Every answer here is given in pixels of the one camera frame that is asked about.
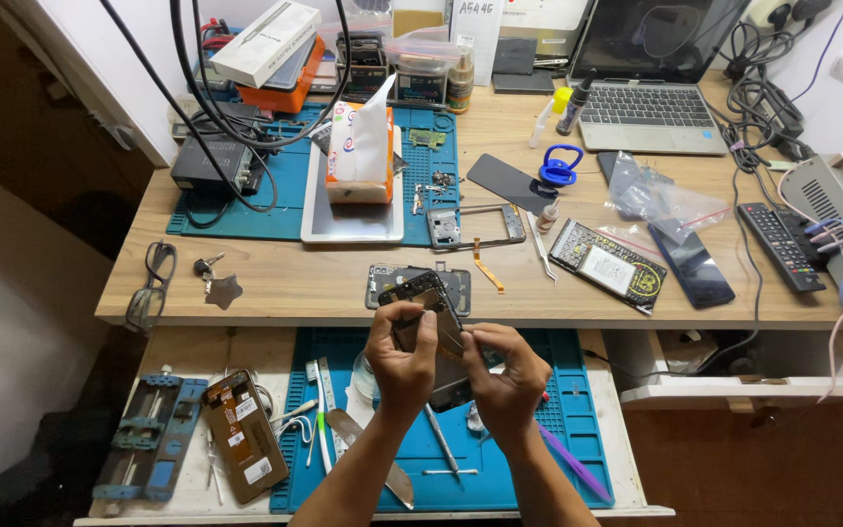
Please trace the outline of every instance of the white tablet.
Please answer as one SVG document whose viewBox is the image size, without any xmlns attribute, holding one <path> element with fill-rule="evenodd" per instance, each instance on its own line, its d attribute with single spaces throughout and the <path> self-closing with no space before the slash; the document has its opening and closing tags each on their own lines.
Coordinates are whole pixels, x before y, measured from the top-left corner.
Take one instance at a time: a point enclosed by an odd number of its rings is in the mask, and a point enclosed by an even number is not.
<svg viewBox="0 0 843 527">
<path fill-rule="evenodd" d="M 392 150 L 402 155 L 402 129 L 394 126 Z M 308 162 L 301 241 L 309 244 L 396 243 L 404 235 L 402 173 L 392 179 L 390 203 L 334 203 L 327 199 L 327 156 L 313 142 Z"/>
</svg>

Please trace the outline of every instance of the laptop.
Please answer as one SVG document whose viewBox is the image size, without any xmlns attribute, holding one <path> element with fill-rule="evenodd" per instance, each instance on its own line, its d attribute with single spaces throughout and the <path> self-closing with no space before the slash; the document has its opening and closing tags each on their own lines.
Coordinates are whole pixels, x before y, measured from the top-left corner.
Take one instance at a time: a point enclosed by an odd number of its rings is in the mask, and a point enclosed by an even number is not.
<svg viewBox="0 0 843 527">
<path fill-rule="evenodd" d="M 590 150 L 723 155 L 698 81 L 749 0 L 596 0 L 568 73 L 597 70 L 579 126 Z"/>
</svg>

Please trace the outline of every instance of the drawer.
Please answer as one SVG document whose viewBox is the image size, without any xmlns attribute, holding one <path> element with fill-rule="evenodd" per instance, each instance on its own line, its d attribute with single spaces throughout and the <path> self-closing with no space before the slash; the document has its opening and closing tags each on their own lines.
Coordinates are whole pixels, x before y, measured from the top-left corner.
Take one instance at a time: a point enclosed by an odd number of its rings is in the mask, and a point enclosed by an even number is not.
<svg viewBox="0 0 843 527">
<path fill-rule="evenodd" d="M 273 395 L 275 406 L 284 409 L 288 373 L 294 353 L 295 328 L 239 328 L 232 339 L 224 327 L 158 327 L 139 369 L 139 376 L 158 373 L 168 365 L 172 375 L 219 378 L 224 367 L 247 367 L 258 373 L 257 382 Z M 579 331 L 581 343 L 602 350 L 598 330 Z M 595 510 L 598 517 L 674 516 L 673 509 L 650 506 L 642 492 L 636 461 L 629 446 L 626 425 L 614 379 L 599 360 L 588 361 L 587 380 L 597 409 L 604 454 L 614 488 L 615 507 Z M 111 503 L 95 500 L 87 518 L 74 525 L 151 525 L 287 522 L 287 515 L 269 511 L 269 494 L 240 506 L 235 502 L 225 477 L 217 475 L 207 486 L 210 464 L 207 457 L 208 430 L 201 421 L 194 431 L 177 487 L 164 504 L 140 500 Z M 377 514 L 374 520 L 449 520 L 518 518 L 515 511 Z"/>
<path fill-rule="evenodd" d="M 609 358 L 644 374 L 667 368 L 655 330 L 602 332 Z M 760 331 L 754 360 L 770 378 L 785 384 L 745 384 L 738 377 L 634 379 L 615 369 L 615 383 L 625 410 L 719 409 L 750 413 L 764 406 L 814 404 L 828 389 L 828 331 Z M 843 339 L 836 339 L 837 385 L 825 402 L 843 401 Z"/>
</svg>

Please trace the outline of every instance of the laptop screen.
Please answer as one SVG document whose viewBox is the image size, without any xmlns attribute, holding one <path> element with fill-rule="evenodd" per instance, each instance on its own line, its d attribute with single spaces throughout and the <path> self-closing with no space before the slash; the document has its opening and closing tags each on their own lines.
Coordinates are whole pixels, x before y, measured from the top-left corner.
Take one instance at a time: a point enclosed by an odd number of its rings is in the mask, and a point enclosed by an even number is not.
<svg viewBox="0 0 843 527">
<path fill-rule="evenodd" d="M 698 82 L 749 0 L 598 0 L 570 77 Z"/>
</svg>

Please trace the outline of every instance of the fingernail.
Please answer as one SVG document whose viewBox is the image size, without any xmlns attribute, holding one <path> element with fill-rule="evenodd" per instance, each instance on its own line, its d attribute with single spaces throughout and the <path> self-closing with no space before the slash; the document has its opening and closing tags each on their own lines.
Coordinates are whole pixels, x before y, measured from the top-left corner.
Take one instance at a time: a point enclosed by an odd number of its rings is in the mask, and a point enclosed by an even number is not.
<svg viewBox="0 0 843 527">
<path fill-rule="evenodd" d="M 435 327 L 438 325 L 438 316 L 435 315 L 434 311 L 426 311 L 424 315 L 421 316 L 421 323 L 427 325 L 428 327 Z"/>
</svg>

